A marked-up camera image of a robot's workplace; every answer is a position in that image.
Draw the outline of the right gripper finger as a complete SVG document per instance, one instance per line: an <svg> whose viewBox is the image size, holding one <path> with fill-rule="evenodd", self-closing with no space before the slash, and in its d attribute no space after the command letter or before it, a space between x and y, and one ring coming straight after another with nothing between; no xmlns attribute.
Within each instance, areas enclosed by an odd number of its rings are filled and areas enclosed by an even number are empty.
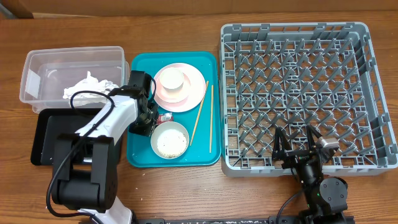
<svg viewBox="0 0 398 224"><path fill-rule="evenodd" d="M319 147L316 145L313 137L316 137L318 139L322 137L322 135L311 124L306 125L305 129L306 129L308 150L318 152Z"/></svg>
<svg viewBox="0 0 398 224"><path fill-rule="evenodd" d="M272 155L281 156L285 151L291 150L292 148L281 128L276 128L274 134L274 146L272 150Z"/></svg>

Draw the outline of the red snack wrapper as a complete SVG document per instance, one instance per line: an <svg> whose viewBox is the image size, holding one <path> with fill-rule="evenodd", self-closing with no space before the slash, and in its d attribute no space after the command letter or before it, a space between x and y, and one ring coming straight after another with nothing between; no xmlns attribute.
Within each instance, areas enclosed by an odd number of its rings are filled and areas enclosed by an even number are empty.
<svg viewBox="0 0 398 224"><path fill-rule="evenodd" d="M158 116L157 125L160 125L162 123L166 123L166 122L169 122L169 121L173 121L173 120L174 120L174 116L173 116L173 114L171 112L163 113L163 114L160 114Z"/></svg>

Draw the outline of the grey bowl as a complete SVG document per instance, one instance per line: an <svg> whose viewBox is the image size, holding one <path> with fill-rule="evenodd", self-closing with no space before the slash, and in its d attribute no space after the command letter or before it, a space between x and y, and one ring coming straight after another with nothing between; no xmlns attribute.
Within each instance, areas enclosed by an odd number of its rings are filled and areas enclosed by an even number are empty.
<svg viewBox="0 0 398 224"><path fill-rule="evenodd" d="M186 150L187 150L188 145L189 145L189 134L188 134L186 128L185 128L184 126L182 126L180 123L177 123L177 122L174 122L174 121L169 121L169 122L162 123L162 124L158 125L158 126L154 129L154 131L153 131L153 133L152 133L152 135L151 135L150 144L151 144L152 150L153 150L159 157L161 157L161 158L163 158L163 159L169 159L169 158L162 157L162 156L159 154L159 152L158 152L158 150L157 150L157 139L158 139L159 135L160 135L163 131L168 130L168 129L176 129L176 130L179 130L179 131L181 131L182 133L184 133L184 135L186 135L186 139L187 139L187 147L186 147Z"/></svg>

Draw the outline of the white rice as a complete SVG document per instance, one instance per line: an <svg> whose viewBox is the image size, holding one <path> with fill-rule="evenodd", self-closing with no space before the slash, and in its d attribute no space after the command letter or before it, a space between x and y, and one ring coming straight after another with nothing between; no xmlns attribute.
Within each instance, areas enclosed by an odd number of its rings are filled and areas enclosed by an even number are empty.
<svg viewBox="0 0 398 224"><path fill-rule="evenodd" d="M165 158L171 159L182 155L186 147L186 135L176 129L163 131L157 139L157 150Z"/></svg>

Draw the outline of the small white cup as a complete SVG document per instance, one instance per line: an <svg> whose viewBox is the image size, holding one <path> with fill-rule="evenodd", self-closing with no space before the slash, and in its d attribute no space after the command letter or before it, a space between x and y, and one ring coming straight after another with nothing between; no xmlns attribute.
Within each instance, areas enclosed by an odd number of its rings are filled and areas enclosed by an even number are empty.
<svg viewBox="0 0 398 224"><path fill-rule="evenodd" d="M167 91L179 91L184 83L184 74L177 68L166 68L160 73L160 84Z"/></svg>

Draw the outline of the white napkin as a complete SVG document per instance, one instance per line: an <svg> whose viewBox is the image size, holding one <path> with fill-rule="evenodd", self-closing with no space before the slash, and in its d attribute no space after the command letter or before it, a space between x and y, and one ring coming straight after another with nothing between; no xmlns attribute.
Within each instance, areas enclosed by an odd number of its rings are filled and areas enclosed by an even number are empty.
<svg viewBox="0 0 398 224"><path fill-rule="evenodd" d="M74 86L64 89L63 99L69 100L74 93L83 90L101 92L107 95L114 88L119 88L119 86L109 80L99 81L97 78L91 75L90 71L87 71L86 78L82 79ZM73 99L74 106L83 106L92 103L106 103L106 102L107 99L105 97L93 93L80 93Z"/></svg>

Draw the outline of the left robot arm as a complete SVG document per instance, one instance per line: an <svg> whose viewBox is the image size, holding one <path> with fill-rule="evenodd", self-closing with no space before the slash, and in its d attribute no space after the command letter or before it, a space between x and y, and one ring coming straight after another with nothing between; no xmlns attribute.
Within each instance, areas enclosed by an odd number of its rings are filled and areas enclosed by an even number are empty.
<svg viewBox="0 0 398 224"><path fill-rule="evenodd" d="M94 223L135 223L136 217L117 197L115 144L126 128L148 136L157 105L150 87L124 85L111 90L106 104L84 127L61 134L55 143L53 176L46 193L55 217L89 217Z"/></svg>

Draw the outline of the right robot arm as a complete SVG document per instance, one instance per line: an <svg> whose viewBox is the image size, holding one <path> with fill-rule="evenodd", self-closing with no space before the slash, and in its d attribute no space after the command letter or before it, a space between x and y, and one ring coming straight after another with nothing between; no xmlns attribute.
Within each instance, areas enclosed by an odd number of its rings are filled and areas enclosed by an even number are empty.
<svg viewBox="0 0 398 224"><path fill-rule="evenodd" d="M320 134L310 124L305 129L308 149L298 151L291 148L281 128L275 129L272 160L282 161L282 168L290 170L302 188L284 202L275 222L281 223L284 208L304 194L307 209L299 212L291 223L354 223L344 215L348 209L348 184L340 177L326 178L323 173L323 164L340 148L338 140Z"/></svg>

